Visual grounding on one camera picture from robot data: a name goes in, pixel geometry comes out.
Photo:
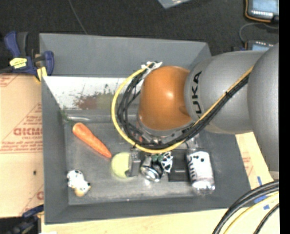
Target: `black carpet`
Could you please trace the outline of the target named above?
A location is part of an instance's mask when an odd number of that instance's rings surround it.
[[[169,9],[157,0],[71,2],[88,34],[203,41],[213,56],[241,47],[239,29],[252,22],[244,17],[243,0],[191,0]],[[0,30],[30,32],[27,48],[36,52],[40,32],[84,34],[68,0],[0,0]],[[277,43],[279,31],[251,26],[244,29],[243,37]],[[0,41],[0,68],[8,66],[9,58]],[[19,222],[0,219],[0,233]]]

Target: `yellow ball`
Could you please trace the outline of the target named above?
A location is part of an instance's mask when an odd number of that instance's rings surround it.
[[[125,172],[129,170],[130,153],[122,152],[113,156],[111,160],[111,170],[119,178],[127,178]]]

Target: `toy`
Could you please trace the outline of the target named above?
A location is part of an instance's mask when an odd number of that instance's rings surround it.
[[[67,174],[68,187],[74,190],[78,197],[83,197],[91,188],[91,184],[84,179],[84,175],[79,170],[71,170]]]

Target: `black cable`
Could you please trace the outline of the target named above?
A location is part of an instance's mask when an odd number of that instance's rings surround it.
[[[279,180],[275,182],[271,182],[265,185],[262,185],[250,192],[246,193],[245,195],[241,196],[235,203],[233,203],[227,212],[223,215],[220,222],[215,227],[212,234],[219,234],[223,226],[227,223],[227,221],[242,207],[246,206],[247,204],[253,202],[254,200],[265,196],[267,194],[279,191]]]
[[[12,70],[12,67],[2,68],[0,69],[0,74],[7,73]]]
[[[258,225],[257,229],[254,231],[253,234],[259,234],[261,229],[263,228],[264,224],[267,222],[267,220],[274,214],[274,212],[277,211],[277,209],[280,208],[280,204],[276,204],[261,220],[260,224]]]
[[[198,134],[201,130],[203,130],[209,122],[215,117],[215,115],[220,111],[220,109],[225,105],[225,103],[234,95],[236,94],[245,84],[247,84],[250,73],[245,76],[235,87],[233,87],[229,93],[226,93],[224,97],[220,100],[220,102],[204,117],[204,119],[200,120],[196,125],[192,123],[190,126],[188,126],[186,129],[182,130],[183,134],[181,134],[179,137],[167,142],[167,143],[143,143],[142,141],[139,141],[134,137],[134,134],[129,131],[128,126],[131,126],[128,122],[127,118],[127,111],[128,111],[128,100],[131,96],[132,89],[137,86],[137,84],[140,83],[140,81],[143,79],[143,75],[145,72],[140,73],[136,77],[132,79],[132,81],[129,83],[126,91],[124,92],[123,98],[120,102],[119,108],[120,110],[117,111],[117,118],[118,122],[121,123],[123,126],[123,129],[126,133],[126,135],[136,144],[153,149],[153,150],[159,150],[163,148],[167,148],[175,143],[178,143],[180,141],[187,141],[194,137],[196,134]]]

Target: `electronic device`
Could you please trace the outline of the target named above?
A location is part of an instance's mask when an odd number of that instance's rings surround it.
[[[261,22],[279,22],[279,0],[245,0],[245,16]]]
[[[274,45],[260,40],[248,40],[245,42],[246,50],[266,51]]]

